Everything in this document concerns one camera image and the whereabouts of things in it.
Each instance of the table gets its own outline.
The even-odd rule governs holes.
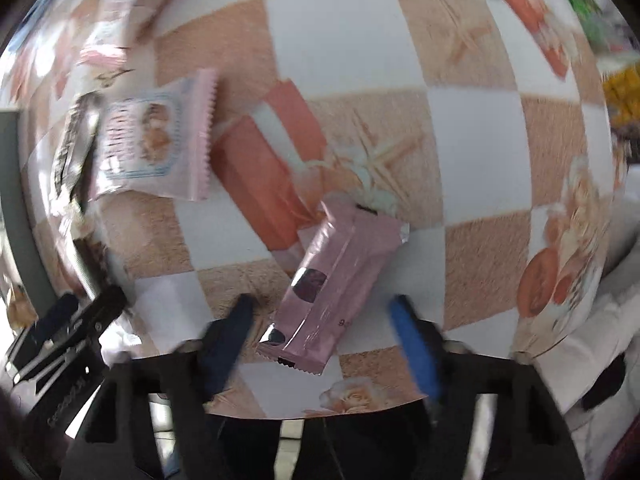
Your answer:
[[[17,56],[3,56],[1,102],[27,110],[20,163],[34,237],[54,288],[73,287],[48,195],[76,93],[116,100],[216,68],[213,139],[254,139],[265,179],[282,184],[260,197],[282,219],[276,235],[247,220],[263,210],[248,211],[215,173],[203,202],[126,192],[90,215],[136,298],[146,354],[196,337],[240,292],[259,298],[210,412],[299,418],[419,399],[386,313],[393,294],[495,356],[539,354],[588,315],[617,184],[595,58],[567,0],[545,0],[577,46],[564,80],[504,0],[172,0],[129,51],[128,72],[108,78],[76,65],[105,1],[55,0]],[[313,376],[253,346],[303,251],[296,219],[336,189],[412,232]]]

